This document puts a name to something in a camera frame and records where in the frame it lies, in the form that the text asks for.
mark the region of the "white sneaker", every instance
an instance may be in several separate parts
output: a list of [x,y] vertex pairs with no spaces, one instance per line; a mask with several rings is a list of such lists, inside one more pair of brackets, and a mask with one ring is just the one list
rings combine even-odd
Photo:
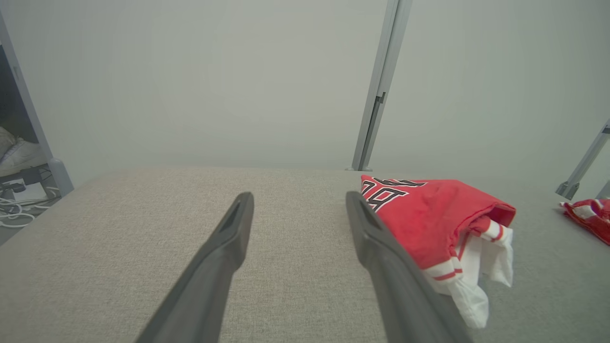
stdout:
[[17,138],[17,143],[0,159],[0,176],[12,175],[23,169],[38,167],[46,163],[40,144]]
[[0,154],[4,155],[15,143],[15,136],[0,126]]

